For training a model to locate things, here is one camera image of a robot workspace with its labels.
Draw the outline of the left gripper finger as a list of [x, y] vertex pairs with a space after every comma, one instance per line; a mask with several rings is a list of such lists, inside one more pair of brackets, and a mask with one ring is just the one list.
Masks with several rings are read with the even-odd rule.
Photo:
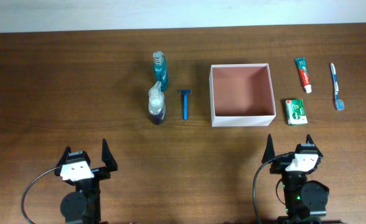
[[107, 168], [108, 172], [114, 172], [118, 170], [118, 165], [110, 151], [106, 139], [102, 140], [101, 160], [105, 163], [105, 167]]
[[61, 166], [63, 166], [65, 163], [66, 163], [66, 161], [67, 161], [67, 158], [68, 158], [68, 155], [71, 153], [71, 148], [70, 148], [70, 146], [67, 146], [66, 148], [65, 148], [65, 150], [64, 150], [64, 152], [63, 152], [63, 154], [62, 154], [62, 156], [61, 156], [61, 158], [60, 158], [60, 160], [58, 161], [58, 163], [57, 163], [57, 167], [61, 167]]

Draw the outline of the foam soap pump bottle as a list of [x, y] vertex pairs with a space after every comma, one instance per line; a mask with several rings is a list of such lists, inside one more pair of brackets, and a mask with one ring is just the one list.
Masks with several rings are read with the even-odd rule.
[[149, 90], [149, 113], [154, 124], [161, 124], [166, 115], [165, 96], [161, 91], [161, 81]]

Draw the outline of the blue disposable razor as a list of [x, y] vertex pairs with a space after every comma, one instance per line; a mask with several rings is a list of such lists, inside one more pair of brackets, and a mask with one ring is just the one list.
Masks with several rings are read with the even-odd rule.
[[191, 90], [179, 90], [179, 93], [183, 96], [183, 118], [188, 120], [188, 95], [192, 93]]

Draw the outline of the teal mouthwash bottle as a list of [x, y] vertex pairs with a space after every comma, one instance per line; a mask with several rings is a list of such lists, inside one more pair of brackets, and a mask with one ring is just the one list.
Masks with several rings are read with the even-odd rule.
[[157, 81], [161, 82], [161, 91], [166, 91], [168, 87], [167, 60], [161, 51], [153, 53], [153, 70]]

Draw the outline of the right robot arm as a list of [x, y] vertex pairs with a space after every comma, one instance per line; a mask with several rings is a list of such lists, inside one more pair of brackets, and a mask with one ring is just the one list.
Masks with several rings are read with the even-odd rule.
[[324, 184], [308, 180], [323, 158], [310, 135], [306, 142], [298, 144], [295, 151], [276, 155], [272, 137], [269, 135], [261, 160], [270, 164], [270, 174], [280, 174], [283, 183], [286, 216], [278, 217], [277, 223], [320, 223], [326, 216], [329, 188]]

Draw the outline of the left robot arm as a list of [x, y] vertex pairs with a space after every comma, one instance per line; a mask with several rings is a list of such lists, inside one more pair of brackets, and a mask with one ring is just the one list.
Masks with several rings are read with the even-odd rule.
[[60, 203], [60, 212], [65, 218], [65, 223], [104, 222], [101, 219], [100, 182], [110, 179], [111, 173], [118, 170], [106, 139], [102, 140], [101, 161], [104, 166], [92, 169], [87, 152], [72, 152], [69, 146], [65, 148], [54, 171], [54, 175], [75, 187]]

